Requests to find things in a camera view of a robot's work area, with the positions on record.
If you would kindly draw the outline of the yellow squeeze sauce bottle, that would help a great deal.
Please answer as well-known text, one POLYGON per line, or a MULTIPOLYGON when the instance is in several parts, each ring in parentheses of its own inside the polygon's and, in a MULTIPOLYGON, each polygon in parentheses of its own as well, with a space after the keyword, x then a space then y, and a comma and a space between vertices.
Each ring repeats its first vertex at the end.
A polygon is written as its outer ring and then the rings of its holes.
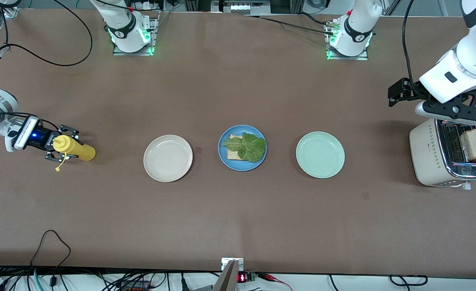
POLYGON ((81 144, 75 138, 68 135, 59 135, 53 140, 53 149, 63 154, 62 161, 55 171, 59 172, 60 167, 64 164, 68 157, 76 157, 82 161, 88 162, 94 159, 96 156, 96 150, 88 145, 81 144))

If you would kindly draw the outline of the square bread slice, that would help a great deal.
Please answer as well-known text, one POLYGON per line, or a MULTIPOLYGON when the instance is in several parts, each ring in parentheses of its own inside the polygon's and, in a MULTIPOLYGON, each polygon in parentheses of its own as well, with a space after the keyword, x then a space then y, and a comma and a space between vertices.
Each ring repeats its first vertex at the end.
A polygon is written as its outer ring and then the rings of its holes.
MULTIPOLYGON (((238 138, 239 140, 242 140, 243 136, 242 135, 240 135, 240 136, 230 135, 228 139, 234 139, 234 138, 238 138)), ((243 161, 243 159, 239 156, 238 151, 232 151, 229 148, 227 148, 227 159, 228 160, 241 160, 241 161, 243 161)))

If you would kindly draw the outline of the small white bracket box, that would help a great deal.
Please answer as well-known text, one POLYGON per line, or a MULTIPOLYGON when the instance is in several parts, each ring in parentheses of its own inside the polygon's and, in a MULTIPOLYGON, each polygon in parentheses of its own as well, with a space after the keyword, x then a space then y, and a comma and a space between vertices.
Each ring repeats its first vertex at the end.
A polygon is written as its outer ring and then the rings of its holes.
POLYGON ((238 261, 239 271, 244 272, 244 260, 243 258, 233 258, 233 257, 223 257, 221 258, 221 270, 223 271, 227 266, 229 261, 236 260, 238 261))

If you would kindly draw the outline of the thick rounded bread slice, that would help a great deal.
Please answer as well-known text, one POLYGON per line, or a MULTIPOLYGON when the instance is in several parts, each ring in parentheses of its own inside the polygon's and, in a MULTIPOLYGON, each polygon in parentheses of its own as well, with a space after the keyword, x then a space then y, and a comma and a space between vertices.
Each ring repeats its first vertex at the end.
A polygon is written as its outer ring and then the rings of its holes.
POLYGON ((460 144, 466 159, 476 161, 476 129, 465 131, 460 135, 460 144))

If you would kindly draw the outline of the pale green round plate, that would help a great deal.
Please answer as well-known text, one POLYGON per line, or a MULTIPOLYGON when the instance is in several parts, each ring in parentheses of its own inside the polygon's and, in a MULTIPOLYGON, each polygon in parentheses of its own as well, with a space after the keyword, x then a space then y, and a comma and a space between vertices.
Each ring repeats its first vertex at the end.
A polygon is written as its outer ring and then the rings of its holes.
POLYGON ((327 179, 337 175, 345 164, 345 150, 340 141, 329 133, 312 131, 296 146, 296 160, 308 175, 327 179))

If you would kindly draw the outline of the grey metal bar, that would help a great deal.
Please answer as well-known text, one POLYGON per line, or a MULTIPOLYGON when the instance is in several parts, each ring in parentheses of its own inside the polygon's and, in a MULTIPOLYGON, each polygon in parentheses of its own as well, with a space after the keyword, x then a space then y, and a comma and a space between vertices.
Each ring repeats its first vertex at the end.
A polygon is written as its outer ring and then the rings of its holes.
POLYGON ((212 291, 237 291, 237 275, 239 273, 238 261, 229 261, 225 269, 221 272, 212 291))

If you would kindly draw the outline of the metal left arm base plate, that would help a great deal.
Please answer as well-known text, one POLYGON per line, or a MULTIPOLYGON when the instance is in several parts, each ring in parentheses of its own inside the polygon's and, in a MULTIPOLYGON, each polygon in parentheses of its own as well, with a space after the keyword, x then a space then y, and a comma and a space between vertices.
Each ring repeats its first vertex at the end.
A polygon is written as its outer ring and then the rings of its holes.
POLYGON ((344 22, 334 19, 324 25, 325 46, 327 59, 335 60, 365 60, 368 59, 367 47, 373 32, 349 35, 344 28, 344 22))

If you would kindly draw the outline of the white power strip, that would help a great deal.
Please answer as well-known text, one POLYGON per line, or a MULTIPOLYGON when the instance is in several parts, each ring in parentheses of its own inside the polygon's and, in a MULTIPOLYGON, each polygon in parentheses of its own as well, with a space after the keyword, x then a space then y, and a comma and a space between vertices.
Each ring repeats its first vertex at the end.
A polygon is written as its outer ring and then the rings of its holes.
POLYGON ((270 0, 211 0, 210 11, 241 15, 267 15, 271 13, 270 0))

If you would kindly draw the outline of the beige chrome toaster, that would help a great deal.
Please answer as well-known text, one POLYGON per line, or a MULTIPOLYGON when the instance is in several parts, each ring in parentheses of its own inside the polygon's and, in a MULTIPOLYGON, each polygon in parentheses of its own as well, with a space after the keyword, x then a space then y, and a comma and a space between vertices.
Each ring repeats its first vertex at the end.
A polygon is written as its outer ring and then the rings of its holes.
POLYGON ((471 189, 476 161, 466 159, 460 135, 476 126, 430 118, 412 129, 410 150, 417 180, 429 187, 471 189))

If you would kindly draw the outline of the beige round plate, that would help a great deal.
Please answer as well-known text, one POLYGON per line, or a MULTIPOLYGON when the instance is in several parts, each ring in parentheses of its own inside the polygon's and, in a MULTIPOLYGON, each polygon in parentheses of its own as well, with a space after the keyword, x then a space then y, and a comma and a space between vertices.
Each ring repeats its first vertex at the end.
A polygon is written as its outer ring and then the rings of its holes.
POLYGON ((187 140, 178 135, 163 135, 147 146, 143 164, 149 177, 159 182, 173 182, 186 175, 193 158, 187 140))

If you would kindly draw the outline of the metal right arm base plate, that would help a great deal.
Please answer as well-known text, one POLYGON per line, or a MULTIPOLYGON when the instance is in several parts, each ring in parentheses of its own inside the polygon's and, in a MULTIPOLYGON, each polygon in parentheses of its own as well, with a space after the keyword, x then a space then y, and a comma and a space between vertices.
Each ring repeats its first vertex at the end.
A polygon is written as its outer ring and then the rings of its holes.
POLYGON ((132 12, 132 20, 123 28, 108 28, 114 44, 113 55, 153 56, 158 34, 158 19, 132 12))

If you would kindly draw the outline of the green lettuce leaf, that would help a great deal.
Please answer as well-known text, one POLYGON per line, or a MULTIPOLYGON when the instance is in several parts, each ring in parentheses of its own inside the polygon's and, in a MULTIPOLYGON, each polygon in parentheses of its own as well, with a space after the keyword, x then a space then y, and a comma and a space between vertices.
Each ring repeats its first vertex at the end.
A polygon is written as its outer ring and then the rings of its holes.
POLYGON ((242 140, 238 138, 227 139, 224 142, 224 146, 232 151, 238 151, 239 156, 243 160, 255 162, 261 158, 265 150, 266 140, 257 138, 254 135, 243 134, 242 140))

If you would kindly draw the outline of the blue round plate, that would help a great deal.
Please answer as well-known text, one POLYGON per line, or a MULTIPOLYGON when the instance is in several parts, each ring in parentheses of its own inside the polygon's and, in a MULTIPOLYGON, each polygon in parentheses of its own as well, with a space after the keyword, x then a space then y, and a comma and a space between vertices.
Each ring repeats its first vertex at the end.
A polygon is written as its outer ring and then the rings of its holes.
POLYGON ((220 157, 220 160, 225 164, 228 168, 240 172, 245 172, 245 171, 250 171, 262 164, 264 162, 265 157, 266 157, 266 152, 268 149, 268 146, 265 146, 265 150, 261 156, 261 158, 258 159, 258 161, 255 162, 250 162, 247 160, 231 160, 227 158, 227 153, 228 149, 227 147, 224 146, 225 140, 231 138, 231 137, 242 137, 243 134, 250 134, 254 135, 257 138, 262 138, 266 139, 266 137, 262 134, 261 131, 259 131, 256 127, 250 126, 250 125, 235 125, 230 128, 228 128, 219 138, 218 141, 218 155, 220 157))

